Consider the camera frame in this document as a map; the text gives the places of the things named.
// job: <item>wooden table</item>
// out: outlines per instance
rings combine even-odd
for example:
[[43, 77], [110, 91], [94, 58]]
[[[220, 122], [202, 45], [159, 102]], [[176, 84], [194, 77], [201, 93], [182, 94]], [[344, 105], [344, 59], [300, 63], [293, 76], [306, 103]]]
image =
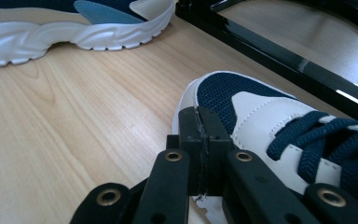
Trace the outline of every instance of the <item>wooden table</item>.
[[[107, 182], [148, 177], [186, 85], [215, 70], [256, 77], [344, 116], [282, 77], [173, 16], [137, 49], [61, 43], [41, 59], [0, 67], [0, 223], [68, 223]], [[189, 223], [205, 223], [190, 205]]]

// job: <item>navy blue mesh upper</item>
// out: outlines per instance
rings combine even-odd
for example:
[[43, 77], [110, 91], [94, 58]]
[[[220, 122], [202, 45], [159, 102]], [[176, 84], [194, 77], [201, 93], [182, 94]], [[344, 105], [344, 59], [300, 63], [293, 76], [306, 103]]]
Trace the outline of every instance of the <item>navy blue mesh upper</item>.
[[262, 83], [231, 73], [218, 73], [207, 77], [198, 89], [199, 104], [217, 113], [229, 134], [232, 134], [237, 122], [231, 97], [240, 91], [270, 97], [289, 97]]
[[[42, 7], [53, 10], [65, 11], [65, 12], [77, 12], [74, 8], [74, 2], [76, 0], [0, 0], [0, 8], [16, 8], [16, 7]], [[128, 13], [136, 18], [145, 20], [136, 13], [130, 10], [130, 3], [134, 0], [89, 0], [89, 2], [98, 3], [108, 7], [115, 8], [122, 12]]]

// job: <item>shoelace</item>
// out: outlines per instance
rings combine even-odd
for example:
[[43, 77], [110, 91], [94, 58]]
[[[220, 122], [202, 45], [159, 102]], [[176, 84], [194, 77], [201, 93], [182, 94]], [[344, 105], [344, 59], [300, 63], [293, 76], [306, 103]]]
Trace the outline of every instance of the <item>shoelace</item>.
[[[277, 161], [289, 144], [302, 148], [297, 173], [309, 184], [315, 182], [327, 136], [358, 125], [354, 119], [336, 118], [314, 128], [325, 116], [328, 114], [324, 112], [309, 112], [277, 133], [267, 149], [268, 156]], [[340, 187], [358, 199], [358, 132], [344, 139], [326, 159], [341, 166]]]

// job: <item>sneaker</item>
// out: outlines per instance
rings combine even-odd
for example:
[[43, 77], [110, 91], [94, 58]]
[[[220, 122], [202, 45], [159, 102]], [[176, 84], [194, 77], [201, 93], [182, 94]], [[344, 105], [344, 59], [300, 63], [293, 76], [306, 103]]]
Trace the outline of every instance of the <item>sneaker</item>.
[[[178, 112], [189, 106], [217, 113], [235, 146], [257, 154], [287, 188], [303, 194], [309, 184], [322, 182], [358, 199], [357, 120], [320, 112], [232, 72], [214, 72], [188, 85], [173, 120], [174, 133]], [[197, 201], [212, 223], [224, 223], [221, 205], [216, 209], [220, 202], [214, 197]]]
[[26, 63], [57, 42], [132, 49], [160, 34], [172, 0], [0, 0], [0, 65]]

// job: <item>black metal frame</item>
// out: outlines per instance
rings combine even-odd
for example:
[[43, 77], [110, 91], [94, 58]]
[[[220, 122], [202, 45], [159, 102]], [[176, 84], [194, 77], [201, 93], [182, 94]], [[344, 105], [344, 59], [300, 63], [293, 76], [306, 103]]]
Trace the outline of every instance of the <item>black metal frame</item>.
[[213, 111], [179, 113], [148, 179], [132, 189], [94, 189], [71, 224], [187, 223], [189, 196], [222, 196], [228, 223], [358, 223], [358, 202], [337, 187], [310, 185], [294, 194], [253, 152], [234, 147]]
[[[176, 15], [358, 119], [357, 85], [215, 13], [239, 2], [241, 0], [179, 0], [176, 4]], [[358, 25], [358, 8], [351, 5], [352, 1], [295, 2], [333, 11]]]

